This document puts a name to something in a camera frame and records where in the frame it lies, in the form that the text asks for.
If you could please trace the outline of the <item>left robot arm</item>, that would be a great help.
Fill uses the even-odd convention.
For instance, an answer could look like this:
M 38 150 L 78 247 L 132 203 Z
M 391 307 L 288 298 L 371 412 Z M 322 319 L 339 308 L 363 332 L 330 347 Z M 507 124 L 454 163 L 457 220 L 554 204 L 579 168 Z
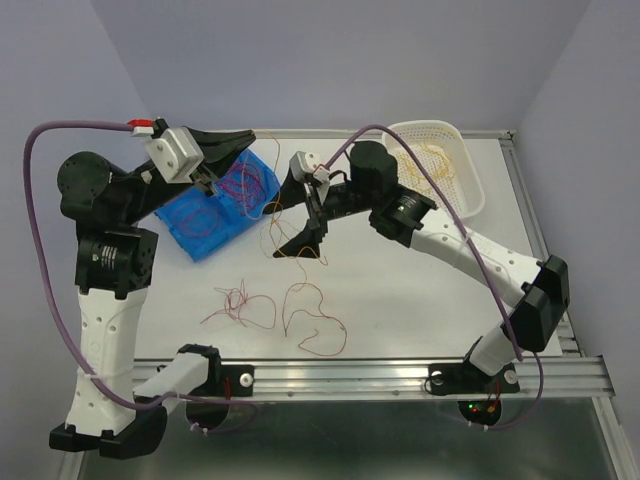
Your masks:
M 140 221 L 191 187 L 212 187 L 255 134 L 172 128 L 159 119 L 145 123 L 143 135 L 148 159 L 132 171 L 91 151 L 71 155 L 58 171 L 61 212 L 76 226 L 82 332 L 72 406 L 49 437 L 57 450 L 118 460 L 151 454 L 182 396 L 228 391 L 219 351 L 197 344 L 134 385 L 138 324 L 158 244 Z

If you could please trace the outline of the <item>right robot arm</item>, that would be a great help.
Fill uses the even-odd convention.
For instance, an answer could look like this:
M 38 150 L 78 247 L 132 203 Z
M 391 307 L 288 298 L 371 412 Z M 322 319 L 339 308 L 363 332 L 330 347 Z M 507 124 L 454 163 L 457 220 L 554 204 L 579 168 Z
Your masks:
M 356 143 L 348 156 L 349 175 L 339 184 L 319 155 L 296 152 L 279 193 L 265 212 L 305 204 L 303 230 L 276 249 L 274 257 L 317 258 L 328 223 L 366 212 L 381 236 L 438 258 L 486 285 L 511 311 L 481 336 L 460 364 L 441 368 L 431 381 L 442 393 L 482 390 L 516 358 L 518 350 L 540 353 L 570 303 L 567 263 L 522 255 L 458 226 L 452 213 L 402 186 L 397 161 L 373 141 Z

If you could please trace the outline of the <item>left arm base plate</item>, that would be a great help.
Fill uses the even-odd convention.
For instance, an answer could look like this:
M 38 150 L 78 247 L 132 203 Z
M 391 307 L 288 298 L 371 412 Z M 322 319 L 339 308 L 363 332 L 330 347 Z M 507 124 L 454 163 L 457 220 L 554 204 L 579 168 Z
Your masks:
M 255 367 L 222 363 L 209 368 L 207 380 L 194 392 L 208 397 L 246 398 L 253 395 Z

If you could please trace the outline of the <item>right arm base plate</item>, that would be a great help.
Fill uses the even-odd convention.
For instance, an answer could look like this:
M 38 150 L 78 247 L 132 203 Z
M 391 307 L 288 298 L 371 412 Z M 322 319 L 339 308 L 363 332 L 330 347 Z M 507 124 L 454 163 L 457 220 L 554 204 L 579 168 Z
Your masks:
M 520 384 L 513 363 L 505 365 L 497 374 L 488 375 L 467 362 L 435 363 L 428 367 L 425 390 L 436 396 L 518 393 Z

